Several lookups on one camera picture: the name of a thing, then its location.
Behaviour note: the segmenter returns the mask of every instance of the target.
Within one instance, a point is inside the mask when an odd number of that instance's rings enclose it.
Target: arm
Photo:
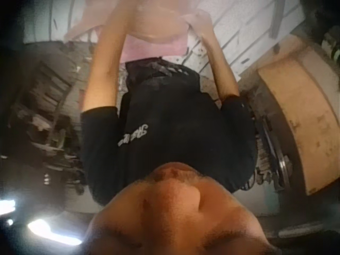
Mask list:
[[[99,38],[82,111],[116,106],[119,63],[137,0],[119,1]]]
[[[184,19],[201,38],[207,49],[220,100],[224,102],[228,96],[239,96],[237,81],[218,43],[210,15],[199,10],[196,14],[185,16]]]

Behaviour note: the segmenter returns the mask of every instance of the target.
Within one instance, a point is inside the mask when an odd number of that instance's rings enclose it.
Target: wooden board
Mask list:
[[[306,194],[311,195],[340,177],[337,119],[314,79],[294,58],[265,66],[259,74],[290,126]]]

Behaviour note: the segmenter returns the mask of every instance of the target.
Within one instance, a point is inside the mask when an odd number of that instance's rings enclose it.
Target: hand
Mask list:
[[[209,13],[197,9],[195,13],[187,14],[182,17],[195,31],[201,39],[209,38],[214,35],[214,25]]]

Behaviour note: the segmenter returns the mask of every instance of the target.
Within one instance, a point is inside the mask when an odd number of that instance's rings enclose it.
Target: pink fabric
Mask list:
[[[87,0],[82,20],[65,35],[64,41],[77,37],[95,28],[99,37],[101,27],[105,24],[115,4],[112,0]],[[154,44],[127,35],[120,62],[141,60],[150,57],[181,56],[186,53],[188,35],[178,36],[165,44]]]

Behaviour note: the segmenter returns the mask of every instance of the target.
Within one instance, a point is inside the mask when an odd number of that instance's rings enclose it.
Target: bright light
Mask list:
[[[52,241],[72,246],[81,244],[81,241],[77,238],[52,233],[50,226],[43,219],[29,223],[28,228],[36,235]]]
[[[15,211],[14,200],[0,200],[0,215],[9,214]]]
[[[12,220],[12,219],[8,219],[8,220],[7,220],[7,224],[8,224],[9,226],[12,226],[12,225],[13,225],[13,220]]]

